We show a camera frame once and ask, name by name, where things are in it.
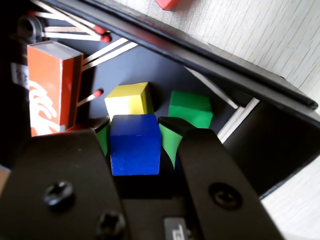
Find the wood grain surface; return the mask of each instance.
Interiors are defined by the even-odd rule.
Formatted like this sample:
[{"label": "wood grain surface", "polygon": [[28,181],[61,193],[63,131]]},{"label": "wood grain surface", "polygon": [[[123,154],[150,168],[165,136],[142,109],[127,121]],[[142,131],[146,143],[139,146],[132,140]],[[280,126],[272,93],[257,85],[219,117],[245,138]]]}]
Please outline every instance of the wood grain surface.
[{"label": "wood grain surface", "polygon": [[115,0],[286,78],[320,102],[320,0]]},{"label": "wood grain surface", "polygon": [[[115,0],[286,78],[320,103],[320,0]],[[320,239],[320,157],[262,201],[288,240]]]}]

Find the screw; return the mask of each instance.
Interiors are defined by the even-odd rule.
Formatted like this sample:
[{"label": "screw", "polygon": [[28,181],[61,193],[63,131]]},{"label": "screw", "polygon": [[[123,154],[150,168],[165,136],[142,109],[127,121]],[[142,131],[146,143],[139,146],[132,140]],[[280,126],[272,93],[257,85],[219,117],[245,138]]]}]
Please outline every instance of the screw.
[{"label": "screw", "polygon": [[209,187],[209,194],[215,204],[227,210],[241,207],[242,197],[237,190],[225,183],[214,183]]},{"label": "screw", "polygon": [[125,230],[124,216],[117,211],[103,213],[98,221],[96,235],[100,240],[119,239]]},{"label": "screw", "polygon": [[69,203],[73,202],[73,196],[72,184],[68,181],[58,181],[45,190],[43,199],[49,207],[70,206]]}]

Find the red object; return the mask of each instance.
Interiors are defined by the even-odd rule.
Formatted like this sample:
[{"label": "red object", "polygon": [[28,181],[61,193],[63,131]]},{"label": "red object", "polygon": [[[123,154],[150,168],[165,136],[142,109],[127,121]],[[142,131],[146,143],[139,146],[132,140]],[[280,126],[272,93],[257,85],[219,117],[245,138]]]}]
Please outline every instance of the red object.
[{"label": "red object", "polygon": [[104,34],[106,32],[106,30],[101,27],[101,26],[97,26],[95,25],[94,28],[93,28],[98,34]]},{"label": "red object", "polygon": [[155,0],[163,10],[172,10],[179,0]]},{"label": "red object", "polygon": [[110,43],[111,42],[111,37],[109,35],[103,35],[100,39],[100,42],[103,43]]},{"label": "red object", "polygon": [[83,56],[55,41],[27,46],[33,137],[64,132],[75,124]]},{"label": "red object", "polygon": [[100,97],[103,94],[102,90],[97,90],[93,93],[93,96],[95,96],[96,98]]},{"label": "red object", "polygon": [[33,10],[28,10],[26,14],[31,15],[31,16],[35,16],[36,12]]}]

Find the matchstick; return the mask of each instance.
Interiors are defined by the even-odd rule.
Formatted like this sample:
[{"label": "matchstick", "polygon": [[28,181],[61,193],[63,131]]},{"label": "matchstick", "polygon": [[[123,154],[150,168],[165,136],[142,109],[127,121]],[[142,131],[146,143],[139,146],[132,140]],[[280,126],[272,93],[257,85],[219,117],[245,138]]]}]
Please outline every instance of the matchstick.
[{"label": "matchstick", "polygon": [[85,104],[87,102],[90,102],[93,99],[96,99],[96,98],[100,97],[103,93],[104,92],[101,89],[99,89],[99,90],[95,91],[93,94],[91,94],[90,96],[88,96],[85,99],[79,101],[76,106],[80,107],[81,105],[83,105],[83,104]]}]

